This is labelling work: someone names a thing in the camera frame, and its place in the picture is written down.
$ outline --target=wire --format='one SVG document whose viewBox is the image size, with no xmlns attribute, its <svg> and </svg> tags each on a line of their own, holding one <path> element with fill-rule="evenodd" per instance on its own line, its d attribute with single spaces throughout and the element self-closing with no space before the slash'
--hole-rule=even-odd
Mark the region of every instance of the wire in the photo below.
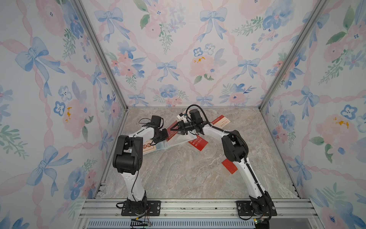
<svg viewBox="0 0 366 229">
<path fill-rule="evenodd" d="M 143 120 L 143 119 L 148 119 L 148 120 L 150 120 L 150 121 L 151 121 L 151 119 L 149 119 L 149 118 L 142 118 L 142 119 L 140 119 L 140 121 L 138 121 L 138 123 L 139 123 L 139 124 L 147 124 L 147 123 L 141 122 L 141 120 Z"/>
<path fill-rule="evenodd" d="M 241 216 L 239 216 L 239 218 L 242 219 L 242 220 L 244 220 L 244 221 L 247 221 L 247 220 L 250 220 L 253 216 L 254 216 L 254 211 L 253 211 L 251 217 L 248 218 L 248 219 L 243 219 Z"/>
<path fill-rule="evenodd" d="M 122 206 L 122 207 L 119 207 L 119 206 L 118 206 L 119 204 L 124 204 L 124 202 L 116 203 L 116 207 L 117 207 L 117 208 L 119 208 L 119 209 L 122 209 L 122 208 L 123 208 L 123 206 Z"/>
<path fill-rule="evenodd" d="M 138 171 L 137 171 L 136 179 L 135 179 L 134 184 L 132 185 L 132 188 L 131 188 L 132 197 L 134 198 L 135 202 L 136 202 L 136 199 L 135 199 L 135 197 L 134 197 L 134 194 L 133 194 L 132 190 L 134 189 L 134 186 L 135 186 L 135 183 L 136 183 L 136 180 L 137 180 L 137 177 L 138 177 L 139 171 L 140 171 L 140 170 L 138 170 Z"/>
<path fill-rule="evenodd" d="M 159 127 L 159 129 L 161 129 L 163 126 L 164 126 L 164 119 L 161 117 L 161 119 L 162 119 L 162 121 L 163 121 L 163 123 L 162 123 L 162 125 Z"/>
</svg>

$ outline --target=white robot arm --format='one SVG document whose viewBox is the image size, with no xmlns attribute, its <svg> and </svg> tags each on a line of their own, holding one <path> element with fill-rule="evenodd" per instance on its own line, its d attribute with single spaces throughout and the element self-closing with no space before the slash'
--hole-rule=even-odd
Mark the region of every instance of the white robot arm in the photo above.
<svg viewBox="0 0 366 229">
<path fill-rule="evenodd" d="M 153 115 L 151 121 L 140 130 L 128 136 L 120 135 L 117 139 L 112 164 L 121 173 L 128 190 L 122 213 L 142 215 L 146 211 L 146 191 L 142 186 L 141 176 L 138 176 L 142 165 L 142 147 L 149 139 L 156 144 L 168 138 L 167 129 L 162 129 L 163 125 L 164 120 Z"/>
<path fill-rule="evenodd" d="M 203 133 L 204 133 L 204 135 L 211 136 L 217 140 L 222 140 L 222 138 L 224 136 L 229 135 L 228 133 L 214 129 L 209 124 L 206 124 L 203 127 Z M 240 162 L 233 161 L 233 163 L 238 168 L 240 174 L 242 175 L 243 179 L 245 180 L 245 183 L 247 184 L 247 187 L 249 190 L 249 195 L 252 197 L 262 196 L 262 193 L 257 185 L 259 185 L 261 187 L 263 192 L 265 191 L 265 189 L 261 185 L 261 183 L 256 179 L 257 176 L 255 175 L 254 171 L 252 171 L 252 173 L 254 174 L 254 176 L 252 176 L 252 174 L 250 172 L 249 159 L 247 158 L 246 162 L 244 160 L 241 160 Z"/>
<path fill-rule="evenodd" d="M 205 121 L 197 109 L 189 111 L 188 116 L 187 111 L 192 106 L 196 106 L 202 111 L 206 119 Z M 248 160 L 248 145 L 238 131 L 227 131 L 214 126 L 208 121 L 202 108 L 195 104 L 190 105 L 185 114 L 180 114 L 178 116 L 178 120 L 179 122 L 171 128 L 171 131 L 179 131 L 181 134 L 187 134 L 190 131 L 195 131 L 196 134 L 201 133 L 209 135 L 222 141 L 225 156 L 236 165 L 248 187 L 251 203 L 250 206 L 247 206 L 248 208 L 246 211 L 252 212 L 252 216 L 254 214 L 264 215 L 267 213 L 269 217 L 266 221 L 269 221 L 272 216 L 277 215 L 269 193 L 258 181 L 257 176 L 250 165 Z"/>
</svg>

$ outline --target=red card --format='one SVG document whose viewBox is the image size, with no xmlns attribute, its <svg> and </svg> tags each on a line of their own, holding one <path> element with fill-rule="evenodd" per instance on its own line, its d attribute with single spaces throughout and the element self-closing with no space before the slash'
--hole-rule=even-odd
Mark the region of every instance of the red card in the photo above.
<svg viewBox="0 0 366 229">
<path fill-rule="evenodd" d="M 234 163 L 232 163 L 231 161 L 229 161 L 228 159 L 225 159 L 223 162 L 221 162 L 225 168 L 227 168 L 227 170 L 229 170 L 229 172 L 231 174 L 234 174 L 238 168 L 234 165 Z"/>
<path fill-rule="evenodd" d="M 189 144 L 193 145 L 194 147 L 196 147 L 199 151 L 202 151 L 203 148 L 207 145 L 208 141 L 206 141 L 205 139 L 201 138 L 200 136 L 197 136 L 196 139 L 189 141 Z"/>
<path fill-rule="evenodd" d="M 212 124 L 216 124 L 216 123 L 217 123 L 218 121 L 220 121 L 223 117 L 225 117 L 225 116 L 220 115 L 220 117 L 218 117 L 217 119 L 213 120 L 211 123 L 212 123 Z"/>
<path fill-rule="evenodd" d="M 176 133 L 178 133 L 178 131 L 171 131 L 170 130 L 170 128 L 172 128 L 175 124 L 177 124 L 177 121 L 173 122 L 173 124 L 170 125 L 170 127 L 167 128 L 167 131 L 168 131 L 167 141 L 169 141 Z"/>
</svg>

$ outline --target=floral wallpaper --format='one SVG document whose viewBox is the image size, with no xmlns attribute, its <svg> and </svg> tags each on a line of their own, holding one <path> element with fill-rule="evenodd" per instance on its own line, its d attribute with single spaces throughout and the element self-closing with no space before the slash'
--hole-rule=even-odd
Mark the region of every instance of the floral wallpaper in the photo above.
<svg viewBox="0 0 366 229">
<path fill-rule="evenodd" d="M 127 104 L 170 107 L 258 106 L 317 0 L 82 2 Z"/>
<path fill-rule="evenodd" d="M 2 1 L 0 228 L 73 228 L 123 109 L 67 0 Z"/>
<path fill-rule="evenodd" d="M 366 0 L 330 0 L 262 110 L 327 229 L 366 228 L 365 9 Z"/>
</svg>

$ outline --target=gray marble surface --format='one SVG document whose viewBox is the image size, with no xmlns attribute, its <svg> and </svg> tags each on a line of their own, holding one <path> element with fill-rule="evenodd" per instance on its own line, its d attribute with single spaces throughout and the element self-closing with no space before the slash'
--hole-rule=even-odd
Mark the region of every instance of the gray marble surface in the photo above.
<svg viewBox="0 0 366 229">
<path fill-rule="evenodd" d="M 130 108 L 122 134 L 140 129 L 141 118 L 159 115 L 167 128 L 183 108 Z M 256 108 L 204 108 L 210 121 L 224 115 L 227 130 L 238 130 L 249 147 L 248 158 L 259 181 L 272 198 L 297 198 L 291 179 L 266 124 Z M 201 135 L 209 143 L 200 152 L 189 143 L 144 155 L 140 176 L 149 199 L 248 198 L 248 189 L 237 171 L 231 174 L 221 162 L 226 159 L 220 141 Z M 110 166 L 103 198 L 127 197 L 122 176 Z"/>
</svg>

